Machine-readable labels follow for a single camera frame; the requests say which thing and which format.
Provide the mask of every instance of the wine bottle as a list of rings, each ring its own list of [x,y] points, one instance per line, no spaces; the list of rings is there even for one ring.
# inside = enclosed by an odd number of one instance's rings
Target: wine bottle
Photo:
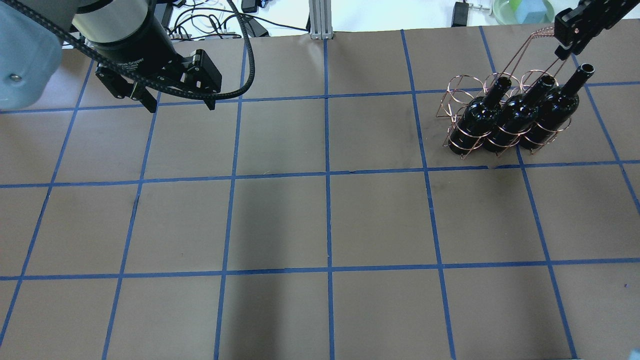
[[[555,83],[553,76],[542,75],[526,93],[510,97],[502,107],[496,126],[484,139],[483,147],[500,153],[514,144],[517,134],[538,118],[538,103]]]
[[[449,135],[449,148],[458,155],[466,155],[479,147],[478,139],[489,132],[500,114],[500,99],[511,87],[511,80],[499,77],[485,96],[471,100],[462,118]]]
[[[536,125],[522,136],[520,146],[528,150],[535,150],[546,144],[578,109],[580,104],[578,90],[584,86],[593,73],[593,66],[584,63],[578,67],[564,86],[553,88],[541,101]]]

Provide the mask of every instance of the blue grid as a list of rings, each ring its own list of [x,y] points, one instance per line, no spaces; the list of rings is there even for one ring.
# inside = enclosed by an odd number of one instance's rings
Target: blue grid
[[[491,52],[488,47],[488,43],[486,41],[486,37],[484,35],[484,30],[482,27],[479,27],[479,32],[483,39],[483,43],[486,49],[486,53],[489,59],[489,63],[491,65],[492,71],[495,72],[495,66],[493,64],[493,58],[491,56]],[[106,110],[106,109],[117,109],[117,108],[139,108],[141,105],[133,104],[133,105],[116,105],[116,106],[91,106],[91,107],[80,107],[80,102],[84,91],[86,90],[87,82],[91,73],[91,68],[93,62],[89,64],[89,69],[85,75],[84,83],[82,85],[80,95],[76,102],[76,106],[74,108],[57,108],[57,109],[46,109],[46,110],[17,110],[17,111],[0,111],[0,113],[4,114],[14,114],[14,113],[42,113],[42,112],[54,112],[54,111],[73,111],[70,123],[68,125],[67,132],[65,134],[65,138],[60,150],[60,155],[58,156],[58,160],[56,162],[56,166],[51,177],[51,181],[49,183],[35,183],[35,184],[0,184],[0,188],[47,188],[47,196],[44,199],[44,203],[42,204],[42,209],[38,216],[38,220],[36,222],[36,227],[29,243],[29,248],[27,251],[26,258],[24,260],[22,270],[20,275],[17,276],[1,276],[0,281],[17,281],[15,291],[13,293],[13,297],[7,311],[7,315],[2,327],[2,331],[0,332],[0,345],[4,340],[4,335],[6,334],[7,326],[9,324],[11,315],[13,313],[13,309],[15,303],[17,301],[17,297],[19,295],[20,287],[24,281],[42,281],[42,280],[58,280],[58,279],[118,279],[113,307],[111,311],[111,316],[109,318],[108,324],[108,333],[104,343],[104,349],[102,353],[102,358],[105,359],[108,353],[109,341],[111,337],[111,332],[113,330],[113,322],[116,315],[118,298],[120,294],[120,289],[122,286],[123,279],[131,279],[131,278],[155,278],[155,277],[197,277],[197,276],[220,276],[221,277],[221,285],[220,285],[220,297],[219,297],[219,305],[218,305],[218,319],[216,323],[216,335],[214,339],[214,358],[217,359],[220,351],[220,335],[221,335],[221,324],[223,321],[223,305],[224,305],[224,295],[225,295],[225,283],[227,276],[238,276],[238,275],[257,275],[257,274],[300,274],[300,273],[326,273],[328,279],[328,322],[329,322],[329,347],[330,347],[330,359],[335,359],[335,345],[334,345],[334,331],[333,331],[333,273],[334,272],[363,272],[363,271],[394,271],[394,270],[438,270],[439,279],[440,279],[440,287],[442,294],[442,302],[443,302],[443,310],[445,316],[445,323],[447,327],[447,337],[449,340],[449,350],[451,352],[451,357],[453,359],[456,358],[455,346],[454,346],[454,335],[453,329],[451,325],[451,317],[449,315],[449,305],[447,301],[447,292],[446,292],[446,284],[445,284],[445,269],[454,269],[454,268],[502,268],[502,267],[516,267],[516,266],[547,266],[550,274],[550,280],[552,281],[552,285],[554,288],[554,293],[556,295],[557,305],[559,308],[559,312],[561,315],[562,323],[564,325],[565,334],[567,337],[568,345],[570,348],[570,352],[572,357],[577,357],[577,352],[575,346],[573,344],[571,331],[569,328],[569,324],[566,318],[566,314],[564,312],[564,307],[560,295],[560,290],[557,285],[557,281],[554,275],[554,266],[565,266],[565,265],[586,265],[586,264],[613,264],[613,263],[638,263],[640,262],[640,258],[607,258],[607,259],[573,259],[573,260],[553,260],[550,257],[547,244],[544,237],[544,232],[540,223],[539,214],[537,211],[534,194],[531,190],[531,186],[529,184],[529,179],[527,177],[527,169],[528,168],[538,168],[538,167],[574,167],[574,166],[595,166],[595,165],[618,165],[621,169],[621,173],[625,179],[629,192],[633,198],[634,204],[640,213],[640,202],[638,201],[637,195],[633,186],[628,178],[628,175],[624,169],[624,164],[640,164],[640,160],[621,160],[618,152],[609,136],[607,128],[600,116],[600,112],[597,108],[597,105],[589,91],[590,87],[596,86],[628,86],[628,85],[640,85],[640,81],[626,81],[626,82],[617,82],[617,83],[592,83],[585,86],[587,95],[591,102],[591,105],[595,111],[596,117],[600,123],[602,131],[604,132],[605,137],[609,143],[612,153],[614,154],[614,161],[581,161],[574,163],[542,163],[542,164],[525,164],[522,160],[522,154],[520,153],[520,149],[516,149],[516,154],[518,156],[518,164],[509,164],[509,165],[501,165],[497,168],[519,168],[522,171],[523,179],[525,182],[525,186],[527,188],[527,194],[529,196],[529,200],[531,203],[532,214],[536,222],[536,226],[538,228],[538,233],[540,236],[541,246],[545,255],[544,261],[515,261],[515,262],[493,262],[493,263],[443,263],[442,257],[440,254],[440,248],[438,243],[438,233],[436,228],[435,221],[435,210],[433,207],[433,199],[431,196],[431,188],[429,183],[429,173],[430,172],[439,172],[439,171],[456,171],[456,170],[482,170],[489,169],[487,166],[456,166],[456,167],[428,167],[426,161],[426,155],[424,151],[424,144],[422,142],[422,129],[420,126],[420,118],[418,111],[418,103],[417,103],[417,94],[437,94],[444,93],[444,89],[438,90],[416,90],[413,82],[413,72],[411,66],[411,59],[409,50],[406,43],[406,38],[404,31],[400,32],[404,55],[406,58],[406,64],[408,69],[408,75],[411,84],[410,91],[403,92],[373,92],[373,93],[362,93],[362,94],[329,94],[328,89],[328,50],[327,50],[327,42],[324,40],[324,94],[323,95],[310,95],[310,96],[290,96],[290,97],[265,97],[265,98],[256,98],[256,99],[243,99],[240,97],[238,99],[230,99],[220,102],[230,102],[237,103],[237,120],[236,120],[236,139],[234,144],[234,160],[232,167],[231,176],[212,176],[212,177],[176,177],[176,178],[164,178],[164,179],[145,179],[144,173],[147,164],[148,153],[150,149],[150,144],[152,141],[152,135],[154,131],[154,126],[156,122],[156,114],[152,117],[152,122],[150,125],[147,146],[145,148],[145,155],[143,158],[143,163],[141,166],[140,177],[137,180],[130,181],[101,181],[101,182],[78,182],[78,183],[57,183],[56,176],[58,173],[58,169],[60,167],[62,157],[64,155],[69,136],[71,134],[72,127],[74,125],[74,121],[78,111],[85,110]],[[574,62],[577,64],[577,59],[573,57]],[[241,80],[244,79],[244,68],[246,61],[246,49],[243,54],[243,66],[242,66],[242,74]],[[465,89],[467,91],[479,91],[479,88],[469,88]],[[418,132],[419,146],[420,146],[420,156],[422,159],[422,167],[421,168],[400,168],[400,169],[374,169],[374,170],[359,170],[359,171],[331,171],[330,170],[330,162],[329,162],[329,99],[339,98],[339,97],[365,97],[365,96],[387,96],[387,95],[411,95],[413,101],[413,110],[415,115],[415,123]],[[285,173],[285,174],[266,174],[266,175],[247,175],[247,176],[237,176],[236,175],[236,167],[237,167],[237,152],[238,152],[238,144],[239,144],[239,132],[241,128],[241,110],[243,102],[257,102],[257,101],[284,101],[284,100],[297,100],[297,99],[324,99],[324,123],[325,123],[325,171],[324,172],[300,172],[300,173]],[[178,106],[178,105],[190,105],[190,104],[203,104],[202,101],[188,101],[188,102],[166,102],[159,104],[162,106]],[[348,175],[348,174],[385,174],[385,173],[400,173],[400,172],[423,172],[425,179],[425,187],[428,196],[429,202],[429,215],[431,218],[431,226],[433,231],[434,238],[434,247],[436,251],[436,264],[409,264],[409,265],[383,265],[383,266],[333,266],[332,264],[332,235],[331,235],[331,176],[336,175]],[[272,177],[307,177],[307,176],[325,176],[326,178],[326,211],[327,211],[327,266],[326,267],[310,267],[310,268],[281,268],[281,269],[258,269],[258,270],[227,270],[227,261],[228,261],[228,248],[229,248],[229,239],[230,239],[230,230],[231,230],[231,218],[232,218],[232,210],[234,203],[234,189],[235,189],[235,181],[236,179],[263,179],[263,178],[272,178]],[[229,195],[229,203],[228,203],[228,211],[227,211],[227,230],[225,235],[225,250],[223,255],[223,268],[222,270],[212,270],[212,271],[200,271],[200,272],[156,272],[156,273],[125,273],[125,265],[127,261],[127,253],[129,249],[129,243],[131,241],[131,234],[133,230],[133,226],[135,223],[136,211],[138,207],[138,200],[141,194],[142,186],[145,183],[170,183],[177,181],[217,181],[217,180],[230,180],[230,195]],[[66,187],[66,186],[115,186],[115,185],[123,185],[123,184],[136,184],[138,185],[138,190],[136,192],[136,198],[134,201],[134,205],[131,212],[131,219],[129,222],[129,228],[127,232],[127,239],[125,243],[125,249],[122,256],[122,262],[120,266],[120,271],[117,274],[60,274],[60,275],[26,275],[26,268],[29,263],[29,259],[31,257],[31,253],[33,251],[33,247],[35,245],[40,224],[42,223],[42,217],[47,207],[47,203],[49,201],[49,196],[54,187]]]

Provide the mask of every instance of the wire bottle holder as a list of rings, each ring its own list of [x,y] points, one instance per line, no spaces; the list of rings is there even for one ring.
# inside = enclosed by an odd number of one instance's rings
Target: wire bottle holder
[[[529,87],[531,87],[531,84],[535,83],[542,75],[551,75],[554,77],[554,79],[556,78],[556,76],[558,75],[558,73],[560,72],[560,70],[563,68],[564,64],[566,63],[566,60],[560,62],[560,64],[557,66],[557,70],[551,74],[551,69],[553,67],[555,67],[558,64],[559,59],[556,58],[551,65],[549,65],[545,70],[538,70],[538,69],[533,69],[533,70],[528,70],[526,72],[524,72],[522,74],[522,76],[520,77],[520,79],[516,78],[513,74],[516,72],[518,65],[520,64],[520,62],[522,61],[522,58],[524,57],[524,54],[526,53],[527,49],[529,48],[531,42],[534,39],[537,38],[549,38],[549,37],[553,37],[554,36],[554,27],[553,26],[547,26],[546,28],[541,28],[539,30],[534,31],[533,33],[531,33],[531,35],[529,35],[529,38],[527,38],[527,40],[522,44],[522,46],[520,46],[520,48],[518,49],[518,51],[515,53],[515,55],[513,55],[513,57],[511,58],[511,60],[509,61],[509,63],[504,67],[504,70],[502,72],[494,72],[493,74],[489,74],[489,76],[487,76],[484,81],[481,81],[480,79],[476,78],[475,76],[471,76],[471,75],[457,75],[454,76],[451,80],[449,80],[449,84],[447,84],[447,90],[445,91],[444,95],[442,96],[442,99],[440,100],[440,106],[438,107],[438,111],[436,112],[436,117],[449,117],[451,120],[451,123],[449,124],[449,127],[447,128],[447,136],[444,139],[444,142],[442,143],[442,146],[444,147],[448,147],[449,144],[453,144],[453,146],[457,147],[458,149],[462,150],[463,154],[460,155],[461,159],[465,159],[473,150],[478,149],[480,146],[482,146],[483,142],[485,140],[488,140],[491,142],[491,140],[487,139],[487,135],[489,135],[490,131],[482,134],[482,135],[470,135],[467,132],[463,131],[459,126],[458,126],[458,121],[459,119],[462,117],[462,115],[464,114],[465,110],[467,109],[467,106],[469,105],[469,103],[471,102],[471,100],[473,100],[475,97],[477,96],[484,96],[486,95],[488,89],[490,89],[494,82],[501,76],[507,76],[512,80],[512,83],[517,84],[516,87],[514,87],[514,89],[512,89],[510,92],[507,93],[506,98],[509,98],[511,96],[517,95],[517,94],[522,94],[524,93]],[[509,70],[510,66],[512,63],[515,64],[513,65],[513,68],[511,69],[510,72],[508,72],[507,70]],[[534,74],[539,74],[537,77],[535,77],[531,82],[529,82],[529,80],[532,78],[532,76]],[[478,91],[476,93],[476,95],[471,95],[470,91],[473,91],[474,88],[462,88],[460,87],[460,85],[462,84],[462,81],[465,79],[471,79],[474,81],[477,81],[480,85],[481,85],[481,89],[480,91]],[[506,101],[505,98],[503,98],[500,103],[504,104],[504,102]],[[516,136],[516,138],[506,147],[503,147],[504,150],[498,152],[496,154],[496,156],[501,156],[505,151],[507,151],[510,147],[513,147],[515,145],[518,144],[518,142],[520,141],[520,137],[521,136],[525,136],[526,132],[528,132],[530,130],[530,128],[534,127],[534,126],[538,126],[541,129],[548,131],[549,133],[554,133],[552,135],[551,138],[549,138],[549,140],[547,140],[545,143],[540,144],[540,143],[536,143],[536,142],[532,142],[529,139],[527,139],[528,141],[530,141],[531,143],[534,143],[536,145],[540,145],[540,147],[538,147],[537,149],[532,149],[530,150],[530,153],[536,154],[540,149],[542,149],[545,145],[548,145],[550,143],[552,143],[553,141],[556,140],[558,134],[561,131],[566,130],[569,125],[571,125],[571,118],[569,118],[567,125],[564,126],[562,129],[558,129],[555,131],[550,131],[548,129],[545,129],[542,125],[540,125],[537,122],[534,122],[531,127],[527,128],[524,131],[521,131],[519,133],[510,133],[506,130],[504,130],[502,127],[498,127],[499,131],[502,131],[506,134],[512,135],[512,136]],[[451,139],[451,133],[454,131],[460,131],[461,133],[463,133],[464,135],[467,135],[469,137],[472,138],[477,138],[475,144],[471,147],[471,148],[464,148],[462,146],[460,146],[459,144],[450,141]]]

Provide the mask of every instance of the table surface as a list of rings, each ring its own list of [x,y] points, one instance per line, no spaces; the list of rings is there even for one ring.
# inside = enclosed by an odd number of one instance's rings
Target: table surface
[[[0,359],[626,359],[640,21],[569,60],[561,83],[596,74],[536,155],[441,146],[448,80],[535,29],[252,39],[242,98],[158,94],[155,114],[65,51],[35,105],[0,113]],[[224,91],[246,77],[242,40],[176,45],[197,47]]]

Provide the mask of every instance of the bottle neck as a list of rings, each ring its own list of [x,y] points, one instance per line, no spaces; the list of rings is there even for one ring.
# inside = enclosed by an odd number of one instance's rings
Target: bottle neck
[[[555,80],[552,76],[543,75],[536,81],[536,83],[527,91],[522,97],[522,103],[526,106],[534,106],[538,101],[544,97],[549,90],[555,85]]]
[[[594,69],[591,64],[584,63],[576,69],[569,81],[564,84],[560,93],[564,96],[575,96],[584,83],[593,75]]]
[[[500,99],[507,93],[510,87],[511,80],[509,78],[505,76],[499,77],[491,89],[489,89],[489,92],[485,95],[483,104],[488,108],[498,105],[498,103],[500,103]]]

